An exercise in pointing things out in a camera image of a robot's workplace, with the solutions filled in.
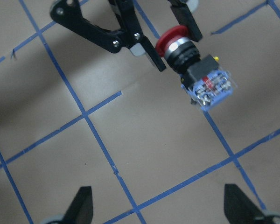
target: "blue grid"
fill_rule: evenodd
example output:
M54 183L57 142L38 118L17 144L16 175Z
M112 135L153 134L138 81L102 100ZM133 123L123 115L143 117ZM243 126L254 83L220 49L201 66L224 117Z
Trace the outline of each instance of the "blue grid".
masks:
M88 0L83 0L80 2L80 4L84 4L86 3ZM139 3L137 2L137 0L133 0L136 9L138 10L138 12L140 13L140 15L142 16L142 18L144 19L144 21L147 23L147 25L149 26L149 28L151 29L152 33L154 34L155 37L159 38L160 35L158 34L158 32L156 31L156 29L154 28L153 24L151 23L151 21L148 19L148 17L146 16L146 14L144 13L144 11L142 10L141 6L139 5ZM121 95L121 92L117 92L115 94L113 94L112 96L110 96L109 98L105 99L104 101L102 101L101 103L97 104L96 106L94 106L93 108L91 108L90 110L86 111L80 101L80 99L78 98L78 96L76 95L75 91L73 90L72 86L70 85L68 79L66 78L66 75L64 74L63 70L61 69L61 67L59 66L56 58L54 57L53 52L51 51L49 45L46 43L45 38L43 37L42 33L44 31L46 31L47 29L49 29L50 27L52 27L55 22L51 22L48 25L46 25L45 27L43 27L42 29L39 29L34 18L32 17L30 11L28 10L24 0L19 0L20 4L22 5L23 10L25 11L25 13L27 14L30 22L32 23L36 33L33 34L32 36L30 36L28 39L26 39L24 42L22 42L21 44L19 44L18 46L16 46L11 53L11 57L14 55L14 53L16 51L18 51L20 48L22 48L23 46L25 46L26 44L28 44L30 41L32 41L33 39L35 39L36 37L39 37L51 59L51 61L53 62L55 68L57 69L59 75L61 76L62 80L64 81L65 85L67 86L68 90L70 91L70 93L72 94L72 97L74 98L77 106L79 107L80 111L81 111L81 115L78 116L77 118L71 120L70 122L68 122L67 124L63 125L62 127L60 127L58 130L53 131L52 133L46 135L45 137L39 139L37 142L33 143L32 145L30 145L29 147L25 148L24 150L20 151L19 153L17 153L16 155L12 156L11 158L9 158L8 160L4 160L1 152L0 152L0 169L3 168L14 191L15 194L21 204L21 207L23 208L23 211L29 221L29 223L33 224L33 220L29 214L29 211L27 210L25 203L17 189L17 186L8 170L7 165L9 163L11 163L12 161L18 159L19 157L21 157L22 155L24 155L25 153L29 152L30 150L34 149L35 147L37 147L38 145L42 144L43 142L49 140L50 138L54 137L55 135L59 134L60 132L64 131L65 129L67 129L68 127L74 125L75 123L77 123L78 121L85 119L89 128L91 129L93 135L95 136L98 144L100 145L106 159L108 160L111 168L113 169L114 174L116 175L120 185L123 188L123 191L125 192L127 198L130 201L130 204L132 205L131 210L124 212L116 217L114 217L113 219L109 220L106 222L106 224L112 224L115 223L133 213L136 213L139 220L141 221L142 224L145 224L146 221L144 219L144 217L142 216L140 210L163 199L164 197L167 197L168 195L171 195L172 193L184 188L185 186L188 186L189 184L197 181L198 179L206 176L207 174L218 170L220 168L222 168L223 166L229 164L229 163L234 163L236 165L236 167L239 169L243 179L245 180L245 182L247 183L248 187L250 188L250 190L253 192L253 194L256 196L256 198L259 201L259 204L261 206L262 209L265 209L266 206L265 204L261 201L260 197L258 196L256 189L252 183L252 181L250 180L250 178L248 177L247 173L245 172L245 170L242 168L242 166L240 165L238 158L240 158L241 156L245 155L246 153L250 152L251 150L253 150L255 147L257 147L260 144L263 144L267 141L270 141L271 139L275 138L276 136L280 135L280 129L276 130L273 133L270 133L269 135L265 136L264 138L256 141L255 143L251 144L250 146L242 149L241 151L239 151L238 153L234 154L233 151L231 150L230 146L228 145L228 143L226 142L225 138L223 137L222 133L220 132L220 130L218 129L217 125L215 124L215 122L213 121L212 117L205 112L204 116L206 117L207 121L209 122L210 126L213 128L214 132L216 133L217 137L219 138L219 140L221 141L222 145L224 146L226 152L228 153L229 157L205 170L203 170L202 172L190 177L189 179L185 180L182 183L177 184L176 186L172 187L171 189L168 189L166 191L164 191L163 193L147 200L146 202L137 205L136 202L134 201L129 189L127 188L123 178L119 175L119 170L116 168L116 165L113 161L113 159L111 158L110 154L108 153L104 143L102 142L95 126L93 125L92 121L89 118L89 115L93 112L95 112L96 110L98 110L99 108L101 108L102 106L108 104L109 102L111 102L112 100L114 100L115 98L119 97ZM221 29L212 32L212 34L220 34L225 32L226 30L230 29L233 25L241 22L243 19L247 18L249 15L257 12L260 8L262 8L263 6L269 5L274 12L277 14L277 16L280 18L280 10L279 8L276 6L274 0L267 0L264 3L259 4L258 6L256 6L255 8L251 9L248 13L240 16L239 18L235 19L234 21L230 22L229 24L227 24L226 26L222 27ZM5 57L1 57L0 58L0 63L2 61L5 60Z

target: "metal screw head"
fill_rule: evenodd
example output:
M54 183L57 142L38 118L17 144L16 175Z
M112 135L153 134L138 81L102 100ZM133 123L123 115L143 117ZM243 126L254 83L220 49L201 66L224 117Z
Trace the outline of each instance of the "metal screw head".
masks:
M58 15L64 15L64 10L63 10L63 8L57 8L57 9L56 9L56 13L57 13Z
M113 46L118 48L119 47L119 42L118 41L113 41Z
M280 224L280 218L279 217L274 217L273 218L273 223L274 224Z
M135 34L134 34L134 37L135 37L136 40L139 40L141 36L140 36L139 33L135 33Z

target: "gray floor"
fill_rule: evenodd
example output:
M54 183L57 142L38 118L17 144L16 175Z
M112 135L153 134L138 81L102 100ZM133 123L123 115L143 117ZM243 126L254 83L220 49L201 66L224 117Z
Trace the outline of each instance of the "gray floor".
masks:
M63 214L87 185L95 224L227 223L226 183L280 212L280 0L200 1L197 47L238 85L209 114L170 68L52 23L51 3L0 1L0 224ZM118 28L108 1L82 3L88 20ZM153 44L177 25L167 1L135 5Z

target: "red ring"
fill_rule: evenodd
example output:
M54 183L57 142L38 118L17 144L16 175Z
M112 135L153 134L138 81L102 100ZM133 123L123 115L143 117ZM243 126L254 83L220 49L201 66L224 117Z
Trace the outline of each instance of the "red ring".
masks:
M160 55L160 57L164 57L166 50L173 42L188 35L189 35L189 30L186 26L180 25L180 26L173 27L170 30L166 31L159 38L155 46L155 49Z

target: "screw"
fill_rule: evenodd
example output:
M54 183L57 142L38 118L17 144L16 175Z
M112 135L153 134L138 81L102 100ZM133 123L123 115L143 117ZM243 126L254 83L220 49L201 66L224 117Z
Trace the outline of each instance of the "screw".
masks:
M273 223L274 224L280 224L280 218L279 217L274 217L273 218Z
M134 37L135 37L136 40L139 40L141 36L140 36L139 33L135 33L135 34L134 34Z
M118 41L113 41L113 46L118 48L119 47L119 42Z
M56 9L56 13L57 13L58 15L64 15L64 10L63 10L63 8L57 8L57 9Z

